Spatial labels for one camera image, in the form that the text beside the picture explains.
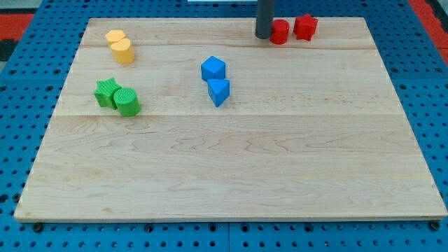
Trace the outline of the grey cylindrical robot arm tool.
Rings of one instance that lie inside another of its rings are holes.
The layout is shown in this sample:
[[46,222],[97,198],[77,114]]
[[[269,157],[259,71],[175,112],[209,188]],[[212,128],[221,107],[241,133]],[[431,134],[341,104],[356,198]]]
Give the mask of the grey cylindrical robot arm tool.
[[259,39],[268,39],[272,33],[275,0],[258,0],[255,19],[255,36]]

